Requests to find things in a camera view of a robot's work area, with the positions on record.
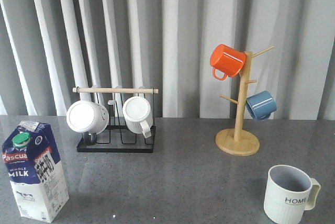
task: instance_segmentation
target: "gray countertop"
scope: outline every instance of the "gray countertop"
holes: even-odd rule
[[[272,223],[263,199],[276,164],[321,184],[301,223],[335,220],[335,121],[245,120],[260,149],[241,157],[215,145],[234,120],[157,118],[153,153],[77,153],[65,117],[0,116],[0,144],[23,119],[50,123],[61,155],[70,199],[53,223]],[[0,184],[0,223],[42,223],[19,216],[3,162]]]

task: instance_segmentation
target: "green bottle cap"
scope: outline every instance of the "green bottle cap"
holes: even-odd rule
[[[14,147],[18,148],[26,147],[29,141],[30,141],[30,133],[28,132],[21,132],[12,139]]]

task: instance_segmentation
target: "mug rack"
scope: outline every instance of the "mug rack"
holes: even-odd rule
[[[247,58],[245,60],[243,68],[239,72],[240,86],[238,101],[220,94],[220,97],[237,104],[235,128],[224,129],[222,131],[219,131],[215,136],[215,143],[217,147],[227,153],[237,156],[249,156],[255,154],[260,147],[258,138],[254,134],[242,129],[244,121],[244,110],[247,100],[248,86],[251,83],[257,82],[257,80],[249,79],[252,59],[273,48],[274,46],[271,46],[256,54],[253,54],[249,51],[245,52]]]
[[[96,142],[87,141],[83,133],[77,145],[77,152],[127,152],[127,153],[152,153],[155,142],[155,116],[154,116],[154,95],[159,90],[155,88],[73,88],[75,93],[111,93],[111,100],[108,101],[109,123],[106,129],[97,136]],[[153,123],[150,128],[151,136],[144,138],[142,134],[131,132],[123,117],[120,117],[116,95],[119,94],[121,107],[124,105],[125,94],[142,94],[144,98],[151,95],[150,106],[152,108]]]

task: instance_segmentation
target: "wooden mug tree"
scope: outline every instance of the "wooden mug tree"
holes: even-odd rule
[[[225,95],[220,95],[220,97],[237,104],[235,128],[219,131],[215,137],[215,142],[218,148],[227,153],[237,156],[248,156],[255,154],[260,147],[258,138],[254,134],[242,129],[244,120],[244,109],[247,100],[248,85],[257,82],[257,80],[249,79],[252,59],[273,48],[274,46],[271,46],[256,54],[253,54],[252,52],[245,52],[247,58],[245,60],[243,68],[240,71],[241,79],[238,101]]]

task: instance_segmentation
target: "white mug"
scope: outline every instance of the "white mug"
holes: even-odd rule
[[[70,106],[66,121],[73,131],[99,134],[106,129],[109,114],[100,104],[80,100]]]
[[[129,98],[123,108],[126,125],[133,133],[142,133],[145,138],[151,136],[152,115],[149,101],[143,97]]]
[[[320,184],[289,165],[269,169],[264,198],[266,215],[277,224],[298,224],[305,210],[312,210]]]

